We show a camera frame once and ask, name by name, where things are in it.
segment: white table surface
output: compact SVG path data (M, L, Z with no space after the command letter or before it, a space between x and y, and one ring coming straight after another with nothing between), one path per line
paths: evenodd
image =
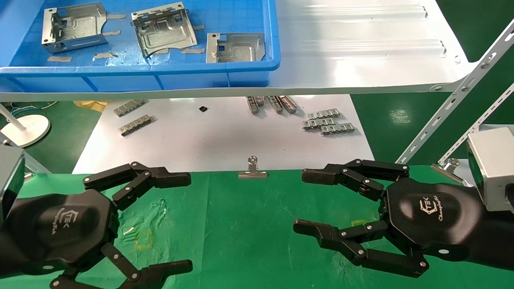
M349 95L291 96L296 114L278 115L266 100L257 115L245 97L153 99L119 118L113 101L105 109L73 171L92 174L138 161L170 172L242 171L258 157L260 170L322 168L355 158L374 159ZM199 108L209 109L201 112ZM337 108L351 134L322 136L302 130L307 113ZM122 137L118 128L148 114L157 121Z

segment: green mat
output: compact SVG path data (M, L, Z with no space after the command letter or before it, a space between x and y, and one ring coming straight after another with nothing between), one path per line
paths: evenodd
M426 166L411 168L421 182L446 179ZM21 197L83 191L81 175L37 175ZM137 268L191 259L193 272L170 277L165 289L225 288L512 288L514 273L427 257L419 279L352 266L293 232L295 219L340 228L376 220L378 203L342 186L304 184L300 171L272 171L268 180L239 180L235 172L193 173L186 188L153 189L120 215L115 245ZM117 189L106 191L111 196ZM386 240L369 247L398 252ZM58 274L0 280L1 289L47 289ZM115 289L124 276L106 259L78 281Z

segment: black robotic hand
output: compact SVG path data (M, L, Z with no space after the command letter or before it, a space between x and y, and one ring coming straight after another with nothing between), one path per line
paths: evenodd
M123 211L151 188L191 184L189 173L169 173L137 162L97 173L83 180L80 194L16 200L0 228L0 278L44 275L59 270L50 288L98 289L77 283L78 273L104 257L127 277L120 289L161 288L166 278L192 271L190 260L151 265L137 270L114 246ZM126 184L111 201L100 191Z
M384 189L372 178L394 183ZM380 201L377 222L347 229L304 220L293 225L296 233L315 237L321 248L341 252L354 265L417 278L429 268L424 255L431 255L514 270L514 214L487 211L476 188L419 183L409 178L408 166L359 159L306 169L302 181L341 184ZM361 245L382 237L405 255Z

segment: blue plastic tray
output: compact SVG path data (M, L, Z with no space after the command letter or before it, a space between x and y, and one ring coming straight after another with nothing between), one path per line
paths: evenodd
M182 0L189 10L198 45L206 48L207 33L263 32L266 54L259 62L205 63L206 54L154 54L145 60L137 44L130 13L162 6L174 0L103 0L108 19L102 32L108 44L54 54L71 62L49 62L41 45L43 9L95 0L0 0L0 92L125 92L207 87L264 87L270 72L280 65L275 0ZM112 52L117 58L94 59Z

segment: metal hinge part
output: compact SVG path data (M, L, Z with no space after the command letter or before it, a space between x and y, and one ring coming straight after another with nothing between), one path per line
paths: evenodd
M264 54L264 33L207 34L206 63L261 61Z
M330 134L343 134L343 133L351 133L355 131L355 127L351 123L343 123L343 124L332 124L325 125L321 127L322 135L330 135Z
M280 97L278 96L268 96L269 103L271 103L271 106L275 109L275 111L278 114L281 114L284 109L282 108L282 104L280 102Z
M144 57L164 48L182 49L197 44L182 2L132 12L132 22Z
M304 130L313 130L319 129L320 127L326 125L335 125L336 122L333 118L323 118L323 119L311 119L302 121L302 128Z
M122 136L127 136L131 133L133 133L134 131L150 124L152 122L152 118L147 115L144 115L134 121L132 121L131 123L129 124L126 124L122 127L120 127L118 129L118 131L120 132L120 134Z
M320 119L320 118L329 118L329 117L339 117L341 113L337 109L330 109L330 110L324 110L319 111L315 113L310 113L307 116L309 119Z
M107 43L102 34L106 21L101 2L47 8L41 44L49 53L57 53Z
M259 112L259 107L257 105L257 100L255 96L247 96L246 101L248 102L248 108L252 112L252 114L257 114Z
M242 179L268 178L268 173L258 171L257 157L252 155L248 158L248 171L239 172L238 177Z
M147 102L148 101L145 100L145 99L134 99L134 100L131 100L131 101L127 102L126 104L118 107L117 109L114 109L114 113L118 117L122 117L122 116L124 116L127 113L135 110L136 108L142 106L143 104L145 104Z
M280 100L282 101L283 107L289 112L290 114L293 114L296 112L296 104L286 95L281 95Z

